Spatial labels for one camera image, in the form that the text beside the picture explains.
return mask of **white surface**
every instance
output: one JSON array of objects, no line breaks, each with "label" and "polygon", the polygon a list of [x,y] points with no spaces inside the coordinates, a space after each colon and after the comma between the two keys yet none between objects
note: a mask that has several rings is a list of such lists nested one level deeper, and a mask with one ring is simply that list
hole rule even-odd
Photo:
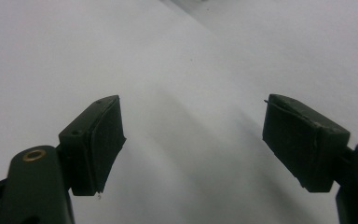
[{"label": "white surface", "polygon": [[0,179],[119,94],[128,138],[76,223],[338,223],[261,140],[270,93],[358,143],[358,1],[0,1]]}]

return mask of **white background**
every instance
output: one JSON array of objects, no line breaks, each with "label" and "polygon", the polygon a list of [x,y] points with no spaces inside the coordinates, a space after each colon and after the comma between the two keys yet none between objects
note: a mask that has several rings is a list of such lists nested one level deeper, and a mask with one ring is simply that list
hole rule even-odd
[{"label": "white background", "polygon": [[358,144],[358,1],[0,1],[0,179],[119,94],[128,138],[76,223],[338,223],[261,140],[279,93]]}]

